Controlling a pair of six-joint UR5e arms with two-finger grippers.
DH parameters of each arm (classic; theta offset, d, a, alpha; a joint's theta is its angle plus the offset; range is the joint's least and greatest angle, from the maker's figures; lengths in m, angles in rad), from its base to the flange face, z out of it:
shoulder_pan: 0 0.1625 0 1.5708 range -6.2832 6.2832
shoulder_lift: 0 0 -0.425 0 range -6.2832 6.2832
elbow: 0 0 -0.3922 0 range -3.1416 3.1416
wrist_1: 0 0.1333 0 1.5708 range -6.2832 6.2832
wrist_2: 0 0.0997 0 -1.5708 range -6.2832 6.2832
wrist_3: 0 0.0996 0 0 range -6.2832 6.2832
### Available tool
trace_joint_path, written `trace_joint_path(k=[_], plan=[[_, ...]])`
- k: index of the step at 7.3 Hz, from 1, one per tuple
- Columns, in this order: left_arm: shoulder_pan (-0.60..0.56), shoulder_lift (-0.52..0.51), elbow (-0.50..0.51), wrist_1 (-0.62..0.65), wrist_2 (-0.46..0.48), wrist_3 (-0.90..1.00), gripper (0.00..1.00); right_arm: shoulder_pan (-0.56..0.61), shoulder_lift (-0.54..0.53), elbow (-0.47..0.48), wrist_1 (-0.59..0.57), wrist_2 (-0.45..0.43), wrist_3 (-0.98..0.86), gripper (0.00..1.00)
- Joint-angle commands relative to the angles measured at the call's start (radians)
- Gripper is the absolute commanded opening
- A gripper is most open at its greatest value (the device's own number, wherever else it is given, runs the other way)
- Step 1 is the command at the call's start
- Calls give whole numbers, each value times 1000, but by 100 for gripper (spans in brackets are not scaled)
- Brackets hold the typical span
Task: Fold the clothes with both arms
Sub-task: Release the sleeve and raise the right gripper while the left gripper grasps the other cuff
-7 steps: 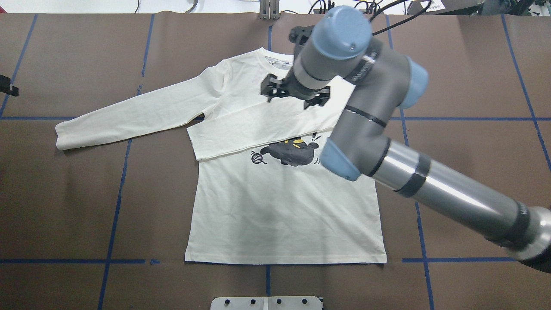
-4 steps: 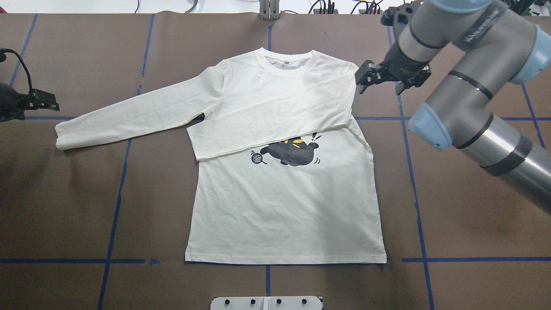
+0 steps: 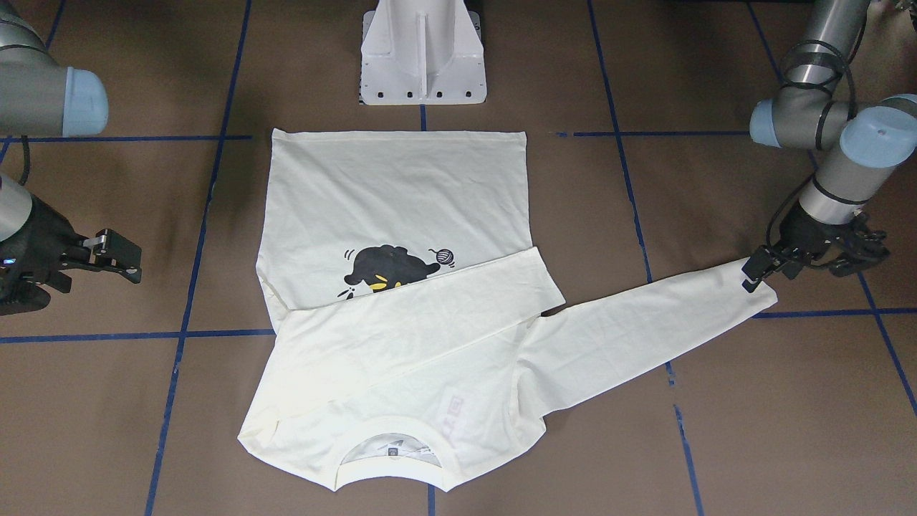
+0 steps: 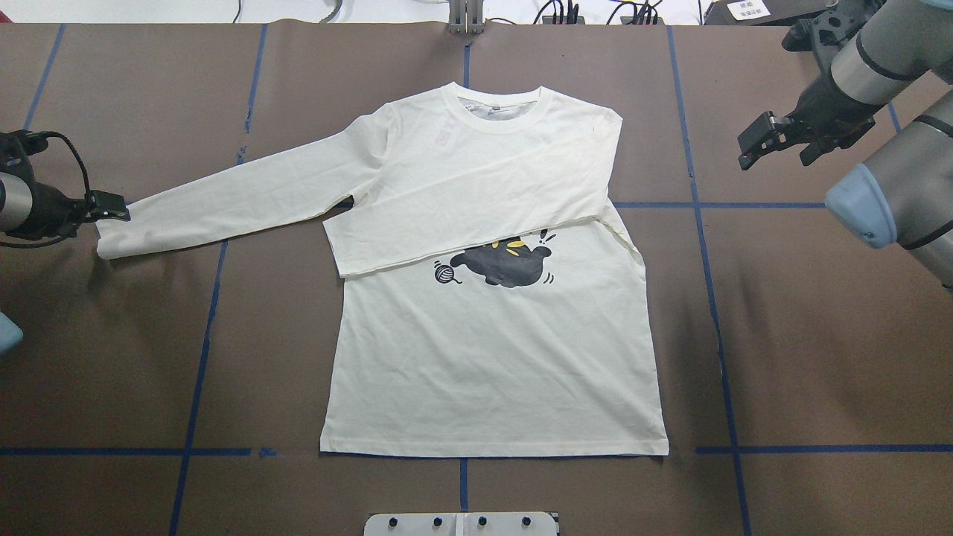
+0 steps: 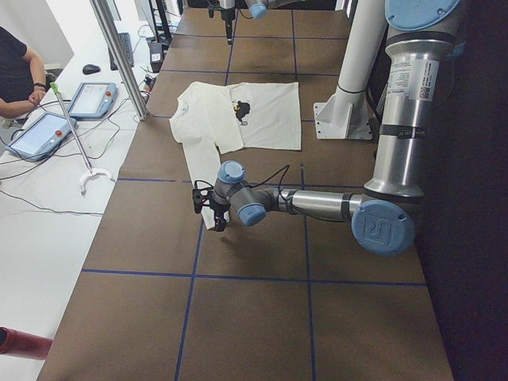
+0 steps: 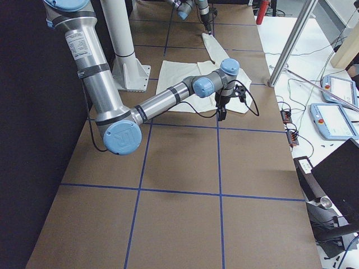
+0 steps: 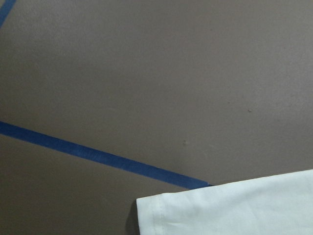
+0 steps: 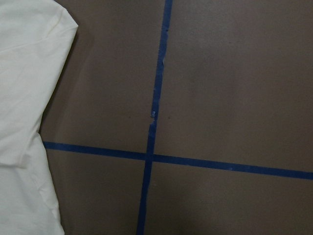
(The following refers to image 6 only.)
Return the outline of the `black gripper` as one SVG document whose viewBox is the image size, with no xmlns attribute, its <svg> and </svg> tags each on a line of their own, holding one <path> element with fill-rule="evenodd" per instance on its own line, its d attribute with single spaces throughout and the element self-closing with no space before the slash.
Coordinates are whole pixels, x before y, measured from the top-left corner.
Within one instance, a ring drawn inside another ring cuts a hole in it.
<svg viewBox="0 0 359 269">
<path fill-rule="evenodd" d="M 200 20 L 202 24 L 205 26 L 205 29 L 208 32 L 208 34 L 211 35 L 212 29 L 211 29 L 211 19 L 209 13 L 200 14 Z"/>
<path fill-rule="evenodd" d="M 215 93 L 215 102 L 218 109 L 218 121 L 223 121 L 226 119 L 227 110 L 225 105 L 229 103 L 230 99 L 232 98 L 232 94 L 233 87 L 223 88 Z"/>
</svg>

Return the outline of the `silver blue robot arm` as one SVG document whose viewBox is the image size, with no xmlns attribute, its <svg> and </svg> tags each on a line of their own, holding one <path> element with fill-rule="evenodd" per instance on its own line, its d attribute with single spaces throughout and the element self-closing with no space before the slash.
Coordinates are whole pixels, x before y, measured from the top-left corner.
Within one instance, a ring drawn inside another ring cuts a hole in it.
<svg viewBox="0 0 359 269">
<path fill-rule="evenodd" d="M 141 124 L 185 103 L 191 95 L 200 98 L 215 95 L 219 114 L 224 113 L 225 105 L 234 96 L 240 65 L 235 59 L 227 58 L 211 73 L 186 77 L 129 108 L 123 104 L 119 92 L 146 90 L 150 67 L 141 64 L 135 56 L 125 2 L 101 2 L 116 55 L 112 66 L 95 31 L 97 17 L 90 1 L 44 1 L 44 7 L 48 26 L 64 32 L 77 65 L 77 75 L 95 106 L 95 122 L 104 145 L 116 155 L 133 153 L 142 140 Z"/>
<path fill-rule="evenodd" d="M 209 35 L 212 34 L 211 22 L 210 22 L 210 7 L 207 1 L 198 1 L 198 0 L 166 0 L 165 2 L 169 3 L 174 10 L 177 12 L 178 17 L 181 20 L 186 20 L 192 10 L 196 7 L 198 8 L 200 21 L 204 25 L 205 30 Z"/>
</svg>

